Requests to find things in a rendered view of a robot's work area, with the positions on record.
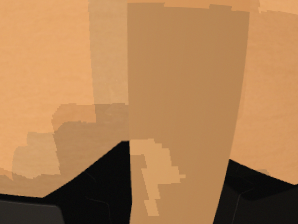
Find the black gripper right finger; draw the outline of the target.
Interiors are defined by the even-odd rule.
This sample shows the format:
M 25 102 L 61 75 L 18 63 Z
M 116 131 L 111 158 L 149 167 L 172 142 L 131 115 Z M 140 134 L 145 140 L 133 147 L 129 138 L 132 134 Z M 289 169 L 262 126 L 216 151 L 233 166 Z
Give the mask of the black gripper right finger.
M 229 159 L 213 224 L 298 224 L 298 184 Z

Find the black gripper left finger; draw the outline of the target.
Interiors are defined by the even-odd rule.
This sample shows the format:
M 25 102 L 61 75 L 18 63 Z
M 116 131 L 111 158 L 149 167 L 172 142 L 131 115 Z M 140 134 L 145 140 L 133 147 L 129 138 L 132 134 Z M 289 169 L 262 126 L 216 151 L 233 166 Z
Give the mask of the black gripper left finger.
M 130 141 L 44 197 L 0 193 L 0 224 L 129 224 Z

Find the long wooden rail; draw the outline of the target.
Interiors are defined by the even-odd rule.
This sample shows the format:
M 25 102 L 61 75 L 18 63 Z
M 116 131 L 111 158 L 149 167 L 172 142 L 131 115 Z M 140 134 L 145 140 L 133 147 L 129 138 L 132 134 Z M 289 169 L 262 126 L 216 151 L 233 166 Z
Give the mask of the long wooden rail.
M 133 224 L 213 224 L 250 0 L 126 0 Z

